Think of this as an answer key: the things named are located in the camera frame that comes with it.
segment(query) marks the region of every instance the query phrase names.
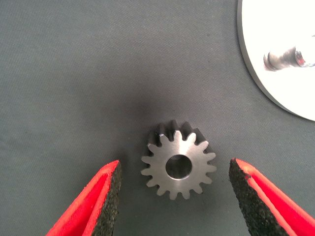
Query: red rubber pad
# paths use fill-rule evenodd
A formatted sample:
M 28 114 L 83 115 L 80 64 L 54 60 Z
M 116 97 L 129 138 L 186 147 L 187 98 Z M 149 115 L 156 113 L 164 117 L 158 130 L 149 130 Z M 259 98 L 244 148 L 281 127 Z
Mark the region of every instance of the red rubber pad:
M 111 189 L 112 175 L 117 167 L 120 167 L 119 161 L 102 167 L 47 236 L 91 236 Z
M 290 236 L 314 236 L 315 219 L 249 163 L 232 159 L 244 173 L 248 185 L 267 205 L 278 224 Z

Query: white disc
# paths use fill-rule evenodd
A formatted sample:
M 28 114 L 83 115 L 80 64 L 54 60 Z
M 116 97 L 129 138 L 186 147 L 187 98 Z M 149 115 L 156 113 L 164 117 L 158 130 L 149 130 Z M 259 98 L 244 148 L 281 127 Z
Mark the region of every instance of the white disc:
M 314 0 L 239 0 L 238 35 L 245 63 L 277 105 L 315 121 L 315 67 L 265 69 L 263 56 L 315 34 Z

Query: black foam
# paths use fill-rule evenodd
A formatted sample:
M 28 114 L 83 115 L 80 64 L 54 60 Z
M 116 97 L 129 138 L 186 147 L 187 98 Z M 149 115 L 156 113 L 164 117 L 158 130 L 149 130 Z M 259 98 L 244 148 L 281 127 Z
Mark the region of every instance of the black foam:
M 250 234 L 252 236 L 287 236 L 287 232 L 278 224 L 269 207 L 249 186 L 245 178 L 246 174 L 235 159 L 230 162 L 229 177 Z
M 97 224 L 92 236 L 112 236 L 114 222 L 117 215 L 118 193 L 122 181 L 122 169 L 120 163 L 113 172 L 110 190 L 102 206 L 101 213 L 97 219 Z

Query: metal spur gear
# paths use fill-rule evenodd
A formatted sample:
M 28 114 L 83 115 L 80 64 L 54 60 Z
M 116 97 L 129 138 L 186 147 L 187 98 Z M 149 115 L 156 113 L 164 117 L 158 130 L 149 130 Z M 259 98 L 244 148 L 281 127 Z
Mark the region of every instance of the metal spur gear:
M 142 170 L 141 174 L 152 176 L 147 186 L 158 185 L 159 196 L 169 191 L 172 200 L 177 198 L 178 193 L 189 199 L 192 189 L 202 193 L 200 183 L 211 184 L 212 180 L 206 174 L 217 170 L 209 164 L 216 155 L 208 145 L 200 131 L 193 130 L 187 122 L 181 128 L 175 121 L 169 128 L 160 124 L 158 132 L 150 135 L 150 154 L 142 157 L 142 161 L 150 167 Z

